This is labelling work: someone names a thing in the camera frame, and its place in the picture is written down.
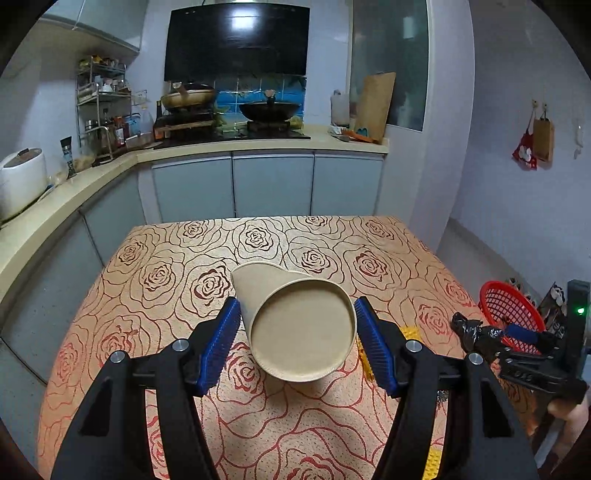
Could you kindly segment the person's right hand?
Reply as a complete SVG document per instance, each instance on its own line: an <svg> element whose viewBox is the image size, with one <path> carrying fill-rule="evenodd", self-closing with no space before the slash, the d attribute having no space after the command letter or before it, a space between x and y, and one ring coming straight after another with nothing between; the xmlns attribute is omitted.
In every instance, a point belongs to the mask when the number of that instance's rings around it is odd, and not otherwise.
<svg viewBox="0 0 591 480"><path fill-rule="evenodd" d="M574 458L576 445L590 442L590 403L556 399L549 402L533 430L531 444L541 479L549 479Z"/></svg>

